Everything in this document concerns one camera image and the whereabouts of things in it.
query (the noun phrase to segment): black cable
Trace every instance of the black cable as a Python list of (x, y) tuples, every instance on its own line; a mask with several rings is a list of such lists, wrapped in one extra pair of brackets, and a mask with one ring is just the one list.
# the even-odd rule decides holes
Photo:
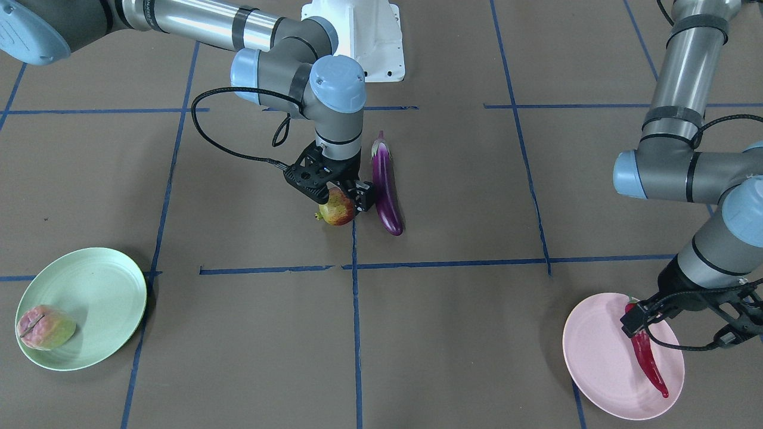
[(742, 114), (742, 115), (724, 116), (722, 118), (718, 118), (713, 121), (710, 121), (706, 123), (705, 125), (703, 125), (702, 127), (700, 127), (700, 129), (698, 129), (697, 132), (694, 133), (694, 137), (691, 138), (691, 142), (689, 143), (689, 146), (692, 149), (696, 150), (700, 146), (700, 143), (702, 142), (702, 134), (705, 132), (707, 128), (710, 128), (715, 124), (720, 124), (721, 122), (724, 122), (724, 121), (731, 121), (733, 119), (752, 119), (753, 121), (763, 122), (763, 118), (757, 115)]
[[(670, 298), (673, 298), (675, 296), (679, 295), (689, 295), (689, 294), (711, 294), (711, 293), (725, 293), (725, 292), (733, 292), (740, 289), (747, 289), (749, 287), (755, 288), (758, 285), (763, 283), (763, 279), (755, 280), (754, 282), (747, 282), (744, 285), (736, 285), (736, 286), (730, 286), (727, 288), (718, 288), (718, 289), (704, 289), (704, 290), (696, 290), (696, 291), (681, 291), (681, 292), (673, 292), (670, 295), (666, 295), (665, 297), (659, 299), (657, 302), (651, 305), (653, 308), (660, 308), (662, 306), (662, 303), (669, 300)], [(706, 346), (680, 346), (677, 344), (668, 344), (663, 341), (658, 340), (655, 338), (655, 336), (652, 334), (652, 332), (649, 330), (649, 313), (650, 311), (644, 312), (644, 331), (646, 331), (646, 334), (649, 335), (649, 338), (654, 341), (656, 344), (666, 347), (668, 349), (673, 350), (682, 350), (682, 351), (695, 351), (695, 352), (702, 352), (702, 351), (710, 351), (714, 350), (719, 347), (719, 345), (715, 342), (712, 342), (710, 344), (707, 344)]]
[[(302, 110), (304, 109), (304, 106), (302, 105), (302, 103), (299, 100), (297, 100), (296, 98), (289, 97), (288, 95), (283, 95), (281, 93), (270, 91), (268, 89), (250, 88), (250, 87), (246, 87), (246, 86), (226, 86), (226, 87), (223, 87), (223, 88), (210, 89), (209, 91), (202, 92), (201, 94), (199, 94), (194, 99), (193, 103), (191, 103), (191, 119), (193, 120), (193, 125), (196, 127), (196, 131), (206, 141), (211, 143), (212, 146), (215, 146), (217, 149), (222, 150), (225, 153), (229, 153), (230, 155), (238, 156), (239, 158), (243, 158), (245, 160), (252, 160), (252, 161), (259, 161), (259, 162), (262, 162), (262, 163), (268, 163), (268, 164), (271, 164), (273, 166), (276, 166), (277, 168), (279, 168), (281, 170), (286, 171), (286, 169), (288, 168), (288, 165), (283, 163), (283, 162), (281, 162), (281, 161), (274, 160), (272, 158), (262, 158), (262, 157), (259, 157), (259, 156), (245, 155), (243, 153), (238, 153), (238, 152), (236, 152), (234, 150), (230, 150), (227, 147), (225, 147), (225, 146), (219, 144), (218, 142), (212, 140), (212, 138), (209, 137), (204, 132), (204, 130), (201, 129), (201, 125), (199, 125), (198, 118), (196, 117), (196, 109), (197, 109), (198, 103), (201, 100), (203, 100), (203, 99), (205, 99), (207, 97), (211, 97), (212, 95), (216, 95), (216, 94), (222, 94), (222, 93), (225, 93), (225, 92), (254, 92), (256, 94), (270, 95), (272, 97), (280, 98), (280, 99), (286, 100), (287, 102), (294, 103), (299, 108), (300, 114), (302, 113)], [(282, 144), (286, 140), (286, 137), (288, 137), (288, 129), (289, 129), (288, 124), (289, 124), (290, 120), (291, 120), (291, 115), (286, 115), (286, 119), (281, 123), (281, 125), (278, 127), (278, 130), (275, 132), (275, 135), (273, 136), (273, 142), (272, 142), (272, 145), (274, 147)], [(281, 133), (281, 131), (283, 130), (284, 127), (286, 129), (284, 138), (280, 142), (276, 142), (276, 139), (278, 138), (278, 135), (280, 135), (280, 133)]]
[(662, 16), (664, 16), (665, 19), (668, 20), (668, 23), (670, 24), (670, 26), (673, 27), (675, 25), (675, 23), (670, 18), (670, 14), (668, 13), (668, 11), (665, 10), (665, 6), (662, 5), (662, 0), (657, 0), (657, 6), (660, 7), (660, 11), (662, 12)]

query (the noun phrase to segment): pink plate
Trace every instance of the pink plate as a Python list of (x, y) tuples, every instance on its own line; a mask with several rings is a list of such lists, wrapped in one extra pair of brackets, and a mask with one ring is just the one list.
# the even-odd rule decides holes
[[(562, 346), (575, 384), (597, 407), (628, 420), (646, 420), (665, 413), (684, 387), (684, 355), (652, 343), (655, 362), (670, 396), (662, 394), (641, 370), (620, 318), (628, 296), (600, 293), (580, 302), (567, 317)], [(678, 344), (666, 321), (649, 325), (656, 338)]]

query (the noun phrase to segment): purple eggplant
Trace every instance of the purple eggplant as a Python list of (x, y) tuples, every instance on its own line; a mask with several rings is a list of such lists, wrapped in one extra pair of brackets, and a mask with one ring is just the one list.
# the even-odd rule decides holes
[(371, 147), (371, 163), (373, 183), (376, 187), (376, 213), (390, 234), (403, 234), (403, 217), (395, 194), (392, 157), (384, 139), (384, 131), (379, 131), (379, 136)]

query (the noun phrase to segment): plate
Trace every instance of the plate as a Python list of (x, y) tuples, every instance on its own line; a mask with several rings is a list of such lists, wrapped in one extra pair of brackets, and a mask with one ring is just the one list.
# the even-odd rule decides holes
[[(620, 318), (629, 299), (601, 293), (580, 302), (567, 317), (562, 346), (567, 369), (581, 392), (602, 410), (627, 420), (647, 420), (665, 413), (684, 387), (684, 355), (652, 342), (652, 354), (668, 387), (662, 394), (641, 370)], [(678, 344), (666, 321), (649, 325), (652, 334)]]
[(53, 261), (32, 280), (18, 304), (16, 324), (30, 308), (41, 304), (69, 313), (77, 328), (53, 350), (31, 349), (16, 335), (21, 351), (43, 368), (82, 369), (111, 356), (130, 339), (146, 309), (146, 280), (122, 252), (81, 249)]

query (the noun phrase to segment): blue joint cap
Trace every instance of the blue joint cap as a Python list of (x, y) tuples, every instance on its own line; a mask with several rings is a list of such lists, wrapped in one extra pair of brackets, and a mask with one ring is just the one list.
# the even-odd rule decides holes
[(336, 50), (339, 49), (339, 34), (336, 32), (336, 28), (329, 22), (329, 20), (321, 16), (311, 16), (305, 19), (315, 21), (324, 28), (329, 40), (331, 40), (331, 53), (335, 54)]
[(753, 143), (753, 144), (749, 145), (747, 147), (747, 149), (744, 149), (742, 152), (747, 152), (748, 150), (758, 149), (758, 148), (761, 148), (761, 147), (763, 147), (763, 140), (761, 140), (761, 141), (759, 141), (757, 143)]
[(617, 157), (612, 181), (618, 194), (646, 199), (639, 175), (639, 167), (636, 165), (635, 150), (628, 150)]
[(729, 192), (721, 212), (735, 237), (763, 247), (763, 176), (753, 176)]
[(13, 0), (0, 0), (0, 30), (0, 49), (25, 63), (46, 66), (72, 54), (55, 28)]
[(339, 113), (355, 113), (365, 106), (363, 68), (348, 56), (319, 58), (310, 70), (310, 87), (321, 103)]
[[(230, 85), (257, 88), (257, 66), (259, 65), (259, 49), (244, 48), (233, 58), (230, 65)], [(259, 94), (255, 92), (236, 92), (239, 97), (259, 104)]]

